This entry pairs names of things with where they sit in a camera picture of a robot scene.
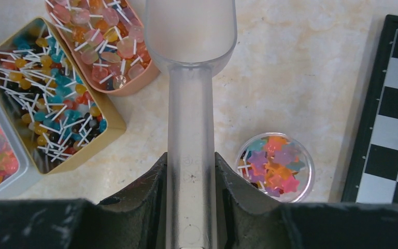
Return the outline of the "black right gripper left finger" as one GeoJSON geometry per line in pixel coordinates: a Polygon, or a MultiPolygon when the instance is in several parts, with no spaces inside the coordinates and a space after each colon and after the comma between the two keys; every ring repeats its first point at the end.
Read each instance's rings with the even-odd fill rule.
{"type": "Polygon", "coordinates": [[[94,204],[0,200],[0,248],[164,248],[167,155],[94,204]]]}

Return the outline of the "clear plastic scoop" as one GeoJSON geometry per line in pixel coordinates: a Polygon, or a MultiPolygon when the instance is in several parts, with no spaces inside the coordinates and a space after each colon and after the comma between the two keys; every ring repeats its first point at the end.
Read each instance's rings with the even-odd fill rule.
{"type": "Polygon", "coordinates": [[[217,248],[212,78],[237,43],[234,1],[146,1],[145,43],[169,77],[166,248],[217,248]]]}

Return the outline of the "clear glass jar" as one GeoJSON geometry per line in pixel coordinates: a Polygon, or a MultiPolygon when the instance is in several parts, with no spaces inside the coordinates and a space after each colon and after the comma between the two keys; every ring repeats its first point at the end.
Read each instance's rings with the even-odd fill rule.
{"type": "Polygon", "coordinates": [[[303,201],[315,181],[308,150],[278,132],[261,133],[246,141],[231,168],[257,190],[283,203],[303,201]]]}

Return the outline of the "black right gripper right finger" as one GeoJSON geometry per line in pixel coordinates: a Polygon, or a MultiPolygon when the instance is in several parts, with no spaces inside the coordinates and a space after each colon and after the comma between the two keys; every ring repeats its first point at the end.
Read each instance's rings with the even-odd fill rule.
{"type": "Polygon", "coordinates": [[[398,248],[398,204],[281,203],[215,163],[219,248],[398,248]]]}

